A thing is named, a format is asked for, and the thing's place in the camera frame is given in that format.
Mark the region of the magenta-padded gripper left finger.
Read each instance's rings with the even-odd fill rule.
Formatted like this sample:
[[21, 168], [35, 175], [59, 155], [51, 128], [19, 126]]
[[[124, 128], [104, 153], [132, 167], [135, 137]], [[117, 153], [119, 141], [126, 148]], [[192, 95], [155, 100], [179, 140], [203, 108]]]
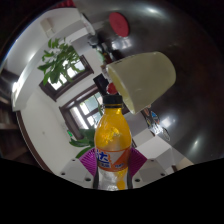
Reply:
[[60, 172], [60, 176], [84, 188], [97, 188], [98, 173], [95, 151], [90, 149], [80, 158], [70, 160]]

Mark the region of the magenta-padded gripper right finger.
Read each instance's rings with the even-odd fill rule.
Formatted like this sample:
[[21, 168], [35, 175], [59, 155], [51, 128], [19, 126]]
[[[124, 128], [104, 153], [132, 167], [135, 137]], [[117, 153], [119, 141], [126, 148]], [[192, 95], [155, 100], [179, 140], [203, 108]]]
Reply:
[[167, 175], [156, 159], [147, 159], [132, 148], [129, 158], [129, 188], [141, 188]]

